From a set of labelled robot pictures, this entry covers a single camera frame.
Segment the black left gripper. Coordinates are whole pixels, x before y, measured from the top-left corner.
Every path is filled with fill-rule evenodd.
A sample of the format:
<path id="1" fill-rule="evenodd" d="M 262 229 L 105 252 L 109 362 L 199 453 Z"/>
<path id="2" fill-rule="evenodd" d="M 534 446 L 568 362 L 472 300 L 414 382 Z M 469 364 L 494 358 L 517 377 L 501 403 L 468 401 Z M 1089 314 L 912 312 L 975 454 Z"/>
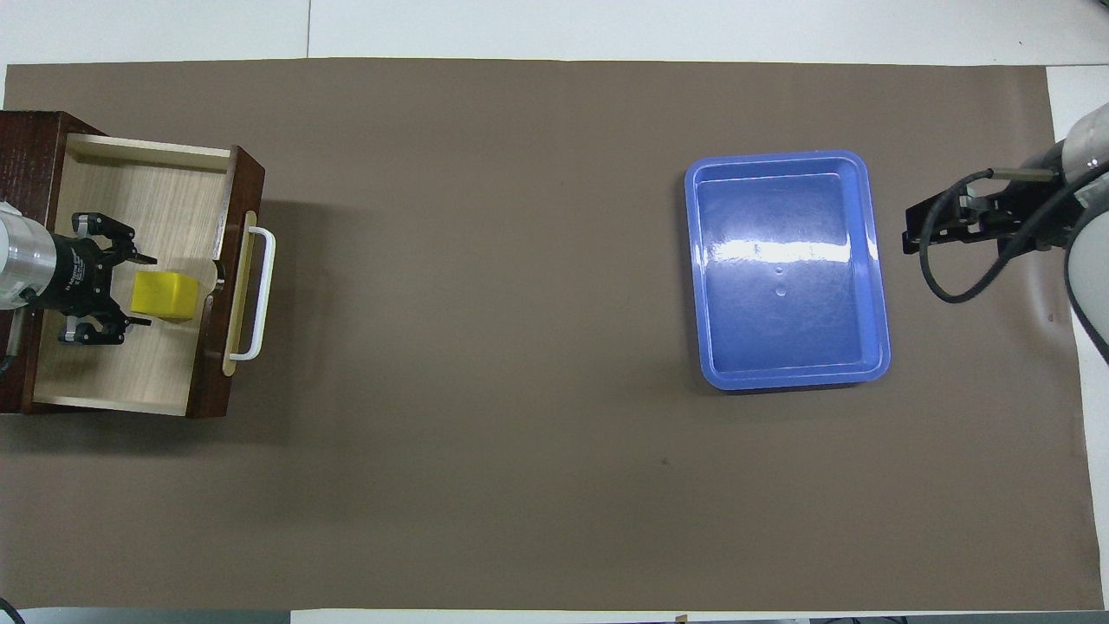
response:
<path id="1" fill-rule="evenodd" d="M 113 270 L 126 262 L 156 265 L 157 259 L 139 253 L 134 228 L 106 214 L 78 212 L 71 224 L 74 236 L 53 236 L 55 272 L 38 305 L 64 317 L 59 342 L 121 345 L 128 330 L 153 321 L 128 316 L 113 299 Z"/>

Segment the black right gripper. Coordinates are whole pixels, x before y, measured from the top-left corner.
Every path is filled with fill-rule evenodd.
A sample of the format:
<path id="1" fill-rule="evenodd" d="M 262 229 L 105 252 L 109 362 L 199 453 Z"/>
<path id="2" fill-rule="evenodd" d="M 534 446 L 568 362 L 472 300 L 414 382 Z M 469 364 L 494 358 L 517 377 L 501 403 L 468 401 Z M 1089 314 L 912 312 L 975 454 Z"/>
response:
<path id="1" fill-rule="evenodd" d="M 1003 252 L 1007 241 L 1017 236 L 1022 225 L 1068 183 L 1062 172 L 1054 172 L 1051 180 L 1010 180 L 1005 188 L 987 195 L 975 195 L 968 181 L 956 183 L 932 225 L 930 244 L 997 241 L 997 249 Z M 1034 226 L 1029 239 L 1016 253 L 1020 256 L 1054 246 L 1064 248 L 1076 225 L 1077 198 L 1068 195 Z"/>

